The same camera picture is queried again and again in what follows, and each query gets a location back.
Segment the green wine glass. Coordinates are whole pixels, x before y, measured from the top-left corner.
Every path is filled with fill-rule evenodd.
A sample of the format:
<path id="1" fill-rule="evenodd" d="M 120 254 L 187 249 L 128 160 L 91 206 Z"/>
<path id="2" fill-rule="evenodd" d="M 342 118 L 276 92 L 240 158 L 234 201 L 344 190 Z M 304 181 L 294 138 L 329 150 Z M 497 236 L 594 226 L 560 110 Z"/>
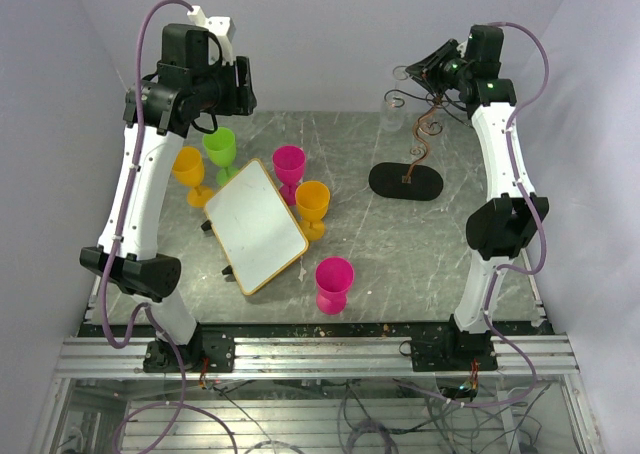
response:
<path id="1" fill-rule="evenodd" d="M 235 176 L 238 169 L 234 166 L 236 159 L 236 137 L 226 127 L 219 127 L 215 132 L 203 135 L 203 147 L 210 161 L 219 168 L 216 182 L 224 186 Z"/>

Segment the pink wine glass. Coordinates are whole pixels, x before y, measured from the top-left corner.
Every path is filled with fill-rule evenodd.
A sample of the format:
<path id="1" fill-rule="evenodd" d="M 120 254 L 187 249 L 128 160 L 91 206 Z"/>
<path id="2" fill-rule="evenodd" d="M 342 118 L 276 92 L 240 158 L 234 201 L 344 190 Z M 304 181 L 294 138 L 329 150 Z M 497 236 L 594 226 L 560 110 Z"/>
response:
<path id="1" fill-rule="evenodd" d="M 277 179 L 282 183 L 279 192 L 288 206 L 296 204 L 296 191 L 304 176 L 306 154 L 301 147 L 284 145 L 272 155 L 272 163 Z"/>
<path id="2" fill-rule="evenodd" d="M 327 315 L 342 312 L 354 280 L 355 270 L 347 259 L 335 256 L 321 261 L 315 271 L 318 309 Z"/>

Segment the orange wine glass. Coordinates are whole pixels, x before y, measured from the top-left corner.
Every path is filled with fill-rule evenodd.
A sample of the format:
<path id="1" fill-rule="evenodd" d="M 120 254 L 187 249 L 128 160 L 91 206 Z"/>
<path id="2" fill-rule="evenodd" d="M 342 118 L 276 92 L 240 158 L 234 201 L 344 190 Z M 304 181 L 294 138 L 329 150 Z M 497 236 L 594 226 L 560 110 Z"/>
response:
<path id="1" fill-rule="evenodd" d="M 183 147 L 172 166 L 171 172 L 176 180 L 189 188 L 187 203 L 194 208 L 204 208 L 214 196 L 214 191 L 202 184 L 205 177 L 204 161 L 195 147 Z"/>
<path id="2" fill-rule="evenodd" d="M 329 188 L 320 181 L 305 181 L 297 188 L 295 199 L 303 234 L 311 242 L 321 239 L 325 234 L 323 219 L 329 208 Z"/>

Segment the pink wine glass front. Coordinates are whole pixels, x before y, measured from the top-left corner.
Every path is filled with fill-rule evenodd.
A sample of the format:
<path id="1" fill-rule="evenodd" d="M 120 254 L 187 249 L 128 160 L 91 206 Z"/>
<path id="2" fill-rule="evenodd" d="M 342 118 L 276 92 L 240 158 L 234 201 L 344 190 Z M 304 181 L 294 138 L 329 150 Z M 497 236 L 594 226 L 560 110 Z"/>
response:
<path id="1" fill-rule="evenodd" d="M 321 261 L 315 271 L 318 309 L 327 315 L 342 312 L 354 280 L 355 270 L 347 259 L 335 256 Z"/>

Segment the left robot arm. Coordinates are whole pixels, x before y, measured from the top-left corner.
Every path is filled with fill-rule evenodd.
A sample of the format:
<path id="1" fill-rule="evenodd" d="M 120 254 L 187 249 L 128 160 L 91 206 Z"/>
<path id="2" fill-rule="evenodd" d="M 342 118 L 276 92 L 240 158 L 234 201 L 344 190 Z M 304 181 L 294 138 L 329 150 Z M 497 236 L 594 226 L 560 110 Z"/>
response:
<path id="1" fill-rule="evenodd" d="M 181 262 L 159 253 L 157 236 L 173 164 L 200 115 L 248 116 L 257 105 L 249 60 L 233 54 L 234 31 L 229 17 L 163 28 L 155 71 L 139 75 L 126 94 L 123 161 L 107 223 L 96 245 L 80 252 L 80 264 L 100 279 L 100 304 L 114 285 L 154 326 L 147 373 L 192 371 L 205 356 L 201 325 L 177 288 Z"/>

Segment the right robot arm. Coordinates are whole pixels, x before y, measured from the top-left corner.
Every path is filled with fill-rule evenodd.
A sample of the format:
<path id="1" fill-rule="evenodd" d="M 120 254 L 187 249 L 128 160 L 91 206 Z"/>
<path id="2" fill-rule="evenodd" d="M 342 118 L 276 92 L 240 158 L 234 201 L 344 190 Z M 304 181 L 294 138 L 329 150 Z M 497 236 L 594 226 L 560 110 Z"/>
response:
<path id="1" fill-rule="evenodd" d="M 487 177 L 487 201 L 467 220 L 471 267 L 462 299 L 439 337 L 412 339 L 408 355 L 416 371 L 496 366 L 493 316 L 507 271 L 533 238 L 543 240 L 549 201 L 536 194 L 526 172 L 516 117 L 522 104 L 511 80 L 500 77 L 504 22 L 471 27 L 466 41 L 447 41 L 406 68 L 439 104 L 459 94 L 479 139 Z"/>

